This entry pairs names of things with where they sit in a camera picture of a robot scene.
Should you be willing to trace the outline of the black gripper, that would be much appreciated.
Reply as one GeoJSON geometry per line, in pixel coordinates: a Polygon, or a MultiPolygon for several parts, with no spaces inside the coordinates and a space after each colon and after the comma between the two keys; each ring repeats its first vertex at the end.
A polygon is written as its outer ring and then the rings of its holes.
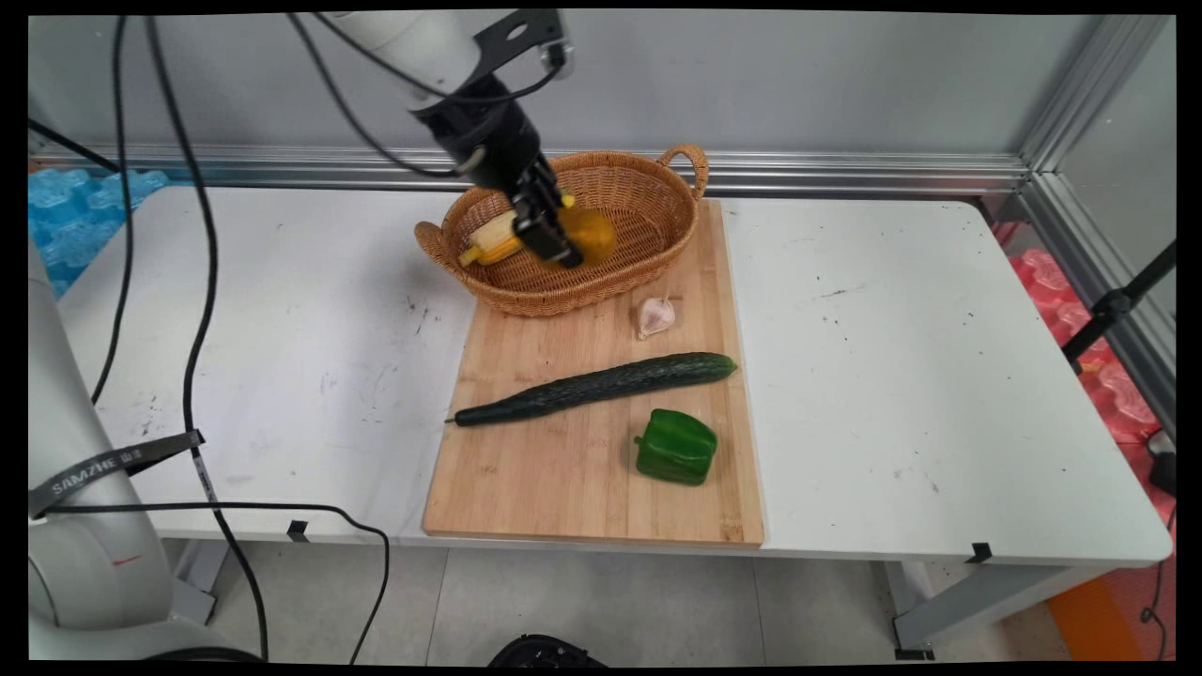
{"type": "Polygon", "coordinates": [[[496,77],[474,77],[454,101],[429,96],[409,114],[430,134],[454,167],[450,177],[505,192],[514,207],[514,235],[541,260],[575,269],[583,253],[569,237],[559,210],[563,192],[542,153],[532,121],[496,77]]]}

